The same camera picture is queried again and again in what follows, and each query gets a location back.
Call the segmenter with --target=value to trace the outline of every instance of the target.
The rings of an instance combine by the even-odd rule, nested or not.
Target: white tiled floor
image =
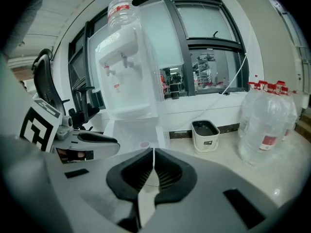
[[[296,132],[289,136],[276,159],[256,168],[245,164],[238,156],[237,132],[221,134],[218,139],[218,149],[204,155],[194,153],[191,138],[171,139],[169,149],[230,168],[266,193],[278,206],[299,194],[311,171],[311,144]],[[142,226],[155,211],[158,186],[159,180],[153,171],[138,196]]]

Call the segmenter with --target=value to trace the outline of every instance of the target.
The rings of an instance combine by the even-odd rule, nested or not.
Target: window
[[[95,49],[109,36],[107,9],[97,14],[69,46],[71,87],[94,86],[93,106],[104,109]],[[165,98],[177,83],[180,96],[222,92],[245,57],[239,30],[221,0],[149,0],[140,6],[141,23],[155,53]],[[228,91],[248,88],[248,63]]]

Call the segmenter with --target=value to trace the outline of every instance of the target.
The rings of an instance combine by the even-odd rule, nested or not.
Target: black window frame
[[[205,89],[195,91],[194,80],[193,80],[193,72],[192,72],[192,63],[190,57],[191,49],[204,49],[204,48],[213,48],[216,50],[227,50],[234,52],[235,64],[237,71],[241,67],[241,63],[243,62],[246,54],[245,45],[242,40],[241,33],[230,14],[228,8],[221,0],[163,0],[165,3],[169,14],[172,18],[173,25],[175,27],[177,37],[179,40],[182,57],[184,60],[184,64],[182,67],[183,71],[183,80],[185,85],[185,92],[180,92],[181,96],[195,96],[199,94],[210,94],[210,93],[218,93],[223,92],[224,88],[213,88],[213,89]],[[213,37],[188,37],[185,25],[183,24],[181,15],[179,14],[177,7],[182,4],[198,4],[204,3],[208,6],[218,7],[223,16],[226,18],[234,38],[236,41],[231,41],[227,39],[221,38],[213,38]],[[88,52],[87,45],[88,39],[94,35],[94,24],[107,15],[108,7],[99,12],[92,20],[87,21],[85,26],[79,31],[73,41],[69,44],[69,76],[70,76],[70,63],[76,57],[77,54],[83,55],[83,63],[85,68],[85,82],[80,84],[80,86],[92,86],[90,80],[89,66],[88,66]],[[75,44],[77,40],[83,36],[83,45],[79,49],[75,49]],[[228,88],[228,92],[237,92],[237,91],[247,91],[248,90],[248,76],[249,76],[249,68],[247,58],[243,64],[243,67],[240,73],[237,76],[237,84],[238,87]],[[101,95],[101,91],[97,93],[93,93],[92,91],[88,91],[89,98],[92,106],[99,107],[100,109],[105,109],[104,101]],[[72,90],[73,101],[76,106],[76,109],[81,109],[81,105],[79,104],[78,95],[76,95]],[[170,94],[166,94],[165,98],[170,98]]]

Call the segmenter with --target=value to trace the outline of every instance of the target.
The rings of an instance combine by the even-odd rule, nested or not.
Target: wooden stair
[[[311,143],[311,108],[309,107],[301,114],[297,122],[295,131],[306,138]]]

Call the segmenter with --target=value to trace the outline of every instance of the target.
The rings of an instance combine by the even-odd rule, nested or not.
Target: black baseboard
[[[237,131],[238,128],[239,128],[239,123],[224,125],[224,126],[218,127],[220,134]],[[191,130],[185,130],[185,131],[172,131],[172,132],[170,132],[170,139],[181,139],[181,138],[192,138],[192,131]]]

